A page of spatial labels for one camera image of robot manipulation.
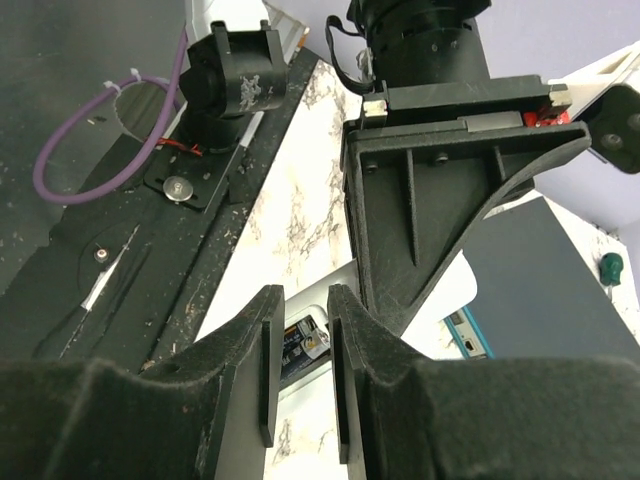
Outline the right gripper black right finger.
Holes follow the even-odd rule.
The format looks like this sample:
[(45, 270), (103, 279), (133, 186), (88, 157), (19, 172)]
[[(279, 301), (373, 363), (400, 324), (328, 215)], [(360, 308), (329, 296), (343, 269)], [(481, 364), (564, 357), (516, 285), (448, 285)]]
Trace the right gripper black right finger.
[(328, 294), (339, 460), (352, 479), (635, 479), (639, 369), (433, 360), (344, 285)]

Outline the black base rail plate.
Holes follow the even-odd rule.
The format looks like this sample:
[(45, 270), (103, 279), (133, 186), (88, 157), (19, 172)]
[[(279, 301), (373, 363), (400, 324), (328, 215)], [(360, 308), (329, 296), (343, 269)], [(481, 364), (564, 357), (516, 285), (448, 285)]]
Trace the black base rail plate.
[(108, 359), (137, 372), (196, 337), (252, 207), (311, 81), (318, 57), (302, 49), (284, 104), (259, 123), (218, 205), (169, 202), (135, 180), (66, 209), (48, 243), (25, 256), (1, 296), (5, 360)]

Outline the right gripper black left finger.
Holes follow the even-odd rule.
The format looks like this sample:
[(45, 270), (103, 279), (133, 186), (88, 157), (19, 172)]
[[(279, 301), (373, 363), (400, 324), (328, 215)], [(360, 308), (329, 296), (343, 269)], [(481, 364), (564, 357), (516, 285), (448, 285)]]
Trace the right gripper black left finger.
[(285, 300), (140, 374), (94, 358), (1, 365), (5, 479), (259, 479), (275, 440)]

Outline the white remote control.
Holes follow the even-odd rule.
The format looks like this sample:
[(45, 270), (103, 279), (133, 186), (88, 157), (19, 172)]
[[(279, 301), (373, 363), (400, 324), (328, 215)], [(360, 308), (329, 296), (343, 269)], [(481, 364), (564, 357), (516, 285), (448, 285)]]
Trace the white remote control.
[(389, 253), (370, 262), (372, 292), (365, 292), (356, 260), (345, 264), (286, 300), (283, 354), (299, 346), (312, 328), (329, 331), (328, 289), (344, 284), (382, 325), (413, 348), (426, 347), (427, 328), (469, 304), (477, 295), (476, 277), (458, 252), (438, 278), (433, 262), (416, 266), (409, 253)]

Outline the green handled screwdriver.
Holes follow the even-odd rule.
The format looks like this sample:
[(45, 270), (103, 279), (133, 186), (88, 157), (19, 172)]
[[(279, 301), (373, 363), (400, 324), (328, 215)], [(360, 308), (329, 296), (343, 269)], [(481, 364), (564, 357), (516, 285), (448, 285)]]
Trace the green handled screwdriver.
[(599, 281), (606, 287), (617, 287), (621, 283), (624, 260), (616, 252), (608, 252), (599, 261)]

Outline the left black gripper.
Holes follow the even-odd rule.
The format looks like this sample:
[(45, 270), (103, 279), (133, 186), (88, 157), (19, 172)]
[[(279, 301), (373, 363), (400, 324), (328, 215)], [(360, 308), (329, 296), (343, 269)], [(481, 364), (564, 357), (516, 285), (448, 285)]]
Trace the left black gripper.
[[(370, 262), (389, 253), (409, 253), (416, 266), (432, 261), (440, 277), (487, 213), (591, 144), (583, 122), (472, 131), (455, 119), (517, 112), (546, 120), (571, 105), (567, 85), (538, 75), (384, 86), (364, 95), (362, 128), (343, 126), (341, 167), (365, 292), (372, 292)], [(397, 127), (378, 128), (385, 125)]]

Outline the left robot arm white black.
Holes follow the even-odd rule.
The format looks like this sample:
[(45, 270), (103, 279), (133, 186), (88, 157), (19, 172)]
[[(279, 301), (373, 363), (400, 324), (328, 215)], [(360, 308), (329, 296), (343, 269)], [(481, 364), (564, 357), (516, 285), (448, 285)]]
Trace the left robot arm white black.
[(342, 128), (347, 229), (366, 309), (403, 333), (494, 207), (586, 150), (568, 88), (490, 75), (485, 1), (354, 1), (346, 18), (369, 71), (339, 74), (361, 100)]

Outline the dark network switch blue front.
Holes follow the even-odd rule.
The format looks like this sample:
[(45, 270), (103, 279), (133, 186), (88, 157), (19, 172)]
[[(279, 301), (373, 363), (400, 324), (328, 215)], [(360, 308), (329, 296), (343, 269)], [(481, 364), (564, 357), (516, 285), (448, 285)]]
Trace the dark network switch blue front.
[(464, 255), (477, 295), (444, 321), (464, 359), (638, 361), (632, 331), (545, 199), (482, 221)]

